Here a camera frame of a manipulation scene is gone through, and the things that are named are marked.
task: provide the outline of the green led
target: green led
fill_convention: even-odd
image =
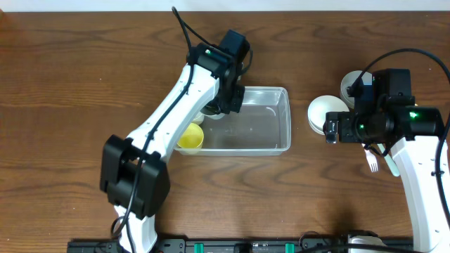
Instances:
[[[411,117],[412,119],[414,119],[415,117],[419,116],[417,113],[415,112],[409,112],[409,117]]]

